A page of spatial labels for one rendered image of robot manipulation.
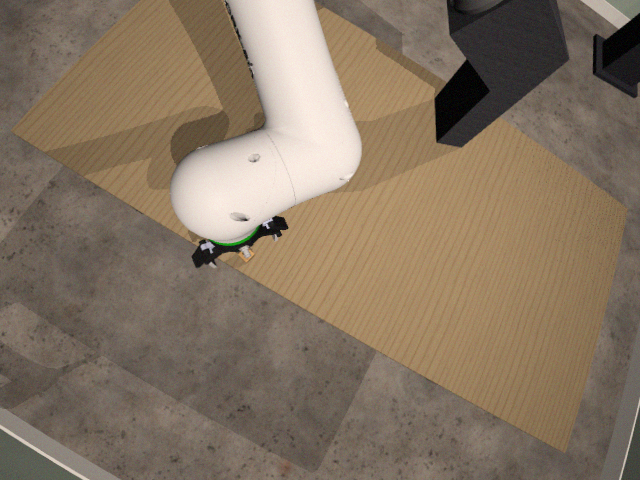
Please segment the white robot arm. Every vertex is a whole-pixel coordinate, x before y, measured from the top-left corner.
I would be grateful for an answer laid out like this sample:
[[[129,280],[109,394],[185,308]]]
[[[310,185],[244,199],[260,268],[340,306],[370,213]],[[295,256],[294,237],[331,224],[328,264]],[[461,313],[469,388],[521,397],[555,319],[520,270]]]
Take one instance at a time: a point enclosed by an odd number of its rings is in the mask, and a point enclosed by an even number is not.
[[[265,121],[188,153],[170,200],[187,229],[246,259],[264,222],[352,178],[362,142],[314,0],[224,3]]]

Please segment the tan cube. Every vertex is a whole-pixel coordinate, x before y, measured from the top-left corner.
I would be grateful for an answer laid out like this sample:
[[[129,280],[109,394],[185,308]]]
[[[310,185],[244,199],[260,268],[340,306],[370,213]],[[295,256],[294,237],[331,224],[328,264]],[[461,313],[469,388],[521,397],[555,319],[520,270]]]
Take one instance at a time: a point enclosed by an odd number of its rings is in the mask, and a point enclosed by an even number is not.
[[[255,256],[255,254],[254,254],[250,249],[249,249],[249,252],[251,253],[251,257],[246,258],[246,259],[245,259],[245,257],[243,256],[243,253],[242,253],[241,251],[238,253],[238,255],[239,255],[239,257],[240,257],[240,258],[242,258],[246,263],[248,263],[248,262],[249,262],[249,261],[250,261],[250,260]]]

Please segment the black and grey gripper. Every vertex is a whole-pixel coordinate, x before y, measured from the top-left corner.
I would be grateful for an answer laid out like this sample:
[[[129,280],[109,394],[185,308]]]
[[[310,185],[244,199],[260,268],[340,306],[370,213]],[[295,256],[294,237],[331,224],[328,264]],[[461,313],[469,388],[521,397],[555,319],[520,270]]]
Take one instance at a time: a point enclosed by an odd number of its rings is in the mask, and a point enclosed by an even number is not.
[[[259,236],[268,236],[272,235],[274,242],[278,241],[278,237],[282,236],[280,230],[287,230],[289,227],[284,219],[284,217],[274,216],[273,218],[267,220],[263,223],[262,231]],[[258,239],[259,239],[258,238]],[[257,240],[258,240],[257,239]],[[215,263],[215,259],[220,256],[222,253],[227,253],[227,251],[220,250],[212,245],[208,240],[199,241],[199,246],[191,256],[192,260],[195,264],[196,268],[201,267],[204,262],[205,265],[209,264],[213,268],[216,268],[217,265]]]

